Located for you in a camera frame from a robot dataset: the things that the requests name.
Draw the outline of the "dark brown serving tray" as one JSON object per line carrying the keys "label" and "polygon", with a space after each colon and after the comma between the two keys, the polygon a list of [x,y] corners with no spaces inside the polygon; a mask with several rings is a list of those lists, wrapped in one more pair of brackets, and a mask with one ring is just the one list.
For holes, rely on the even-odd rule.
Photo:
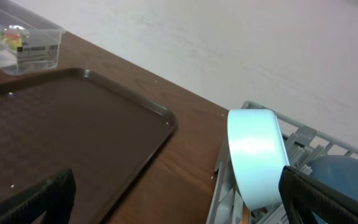
{"label": "dark brown serving tray", "polygon": [[100,223],[178,126],[165,107],[91,70],[0,84],[0,203],[63,169],[69,223]]}

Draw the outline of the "light blue rice bowl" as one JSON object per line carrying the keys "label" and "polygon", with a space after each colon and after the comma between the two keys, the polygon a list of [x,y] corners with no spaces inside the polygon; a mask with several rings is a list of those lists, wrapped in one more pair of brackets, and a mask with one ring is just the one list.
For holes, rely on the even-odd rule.
{"label": "light blue rice bowl", "polygon": [[279,181],[290,163],[275,113],[267,109],[230,110],[227,138],[246,207],[256,210],[280,203]]}

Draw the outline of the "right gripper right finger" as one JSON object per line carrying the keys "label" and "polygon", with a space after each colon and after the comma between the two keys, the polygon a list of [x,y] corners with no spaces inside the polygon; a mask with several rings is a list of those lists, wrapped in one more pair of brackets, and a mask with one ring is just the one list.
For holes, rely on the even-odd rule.
{"label": "right gripper right finger", "polygon": [[358,202],[293,167],[283,168],[279,192],[289,224],[358,223]]}

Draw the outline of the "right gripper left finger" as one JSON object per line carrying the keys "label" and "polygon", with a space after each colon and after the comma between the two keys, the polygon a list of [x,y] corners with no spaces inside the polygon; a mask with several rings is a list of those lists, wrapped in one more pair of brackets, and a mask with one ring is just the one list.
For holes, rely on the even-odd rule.
{"label": "right gripper left finger", "polygon": [[0,203],[0,223],[42,223],[70,221],[76,195],[75,176],[63,169],[36,185]]}

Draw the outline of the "grey dishwasher rack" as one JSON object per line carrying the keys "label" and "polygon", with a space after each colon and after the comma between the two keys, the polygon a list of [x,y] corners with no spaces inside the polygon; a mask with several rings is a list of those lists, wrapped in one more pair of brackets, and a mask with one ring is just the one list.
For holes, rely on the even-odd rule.
{"label": "grey dishwasher rack", "polygon": [[[241,109],[270,110],[252,101],[245,102]],[[310,177],[311,168],[307,166],[307,163],[317,158],[338,155],[358,160],[358,148],[281,113],[273,112],[277,116],[287,151],[290,163],[288,166]],[[208,223],[289,223],[282,201],[256,210],[249,210],[246,207],[232,168],[227,130],[214,169],[218,176],[207,216]],[[327,223],[319,216],[315,218],[316,223]]]}

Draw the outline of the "green foil snack wrapper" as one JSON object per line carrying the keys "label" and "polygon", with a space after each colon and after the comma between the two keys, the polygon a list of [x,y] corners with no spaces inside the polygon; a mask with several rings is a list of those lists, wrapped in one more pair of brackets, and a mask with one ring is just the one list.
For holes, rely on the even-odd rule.
{"label": "green foil snack wrapper", "polygon": [[9,25],[8,28],[0,30],[0,42],[13,52],[22,48],[29,39],[29,33],[19,25]]}

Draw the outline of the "blue plate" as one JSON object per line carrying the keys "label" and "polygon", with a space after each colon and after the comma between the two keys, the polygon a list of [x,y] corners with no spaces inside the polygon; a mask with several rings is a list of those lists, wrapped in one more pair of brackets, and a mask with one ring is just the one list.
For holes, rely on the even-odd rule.
{"label": "blue plate", "polygon": [[307,166],[310,177],[358,202],[358,160],[338,155],[317,158]]}

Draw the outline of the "clear plastic bin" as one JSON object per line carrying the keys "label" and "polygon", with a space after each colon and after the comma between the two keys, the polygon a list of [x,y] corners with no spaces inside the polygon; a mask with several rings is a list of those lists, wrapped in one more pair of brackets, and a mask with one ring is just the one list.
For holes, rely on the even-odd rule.
{"label": "clear plastic bin", "polygon": [[56,68],[65,32],[12,1],[0,0],[0,70],[15,76]]}

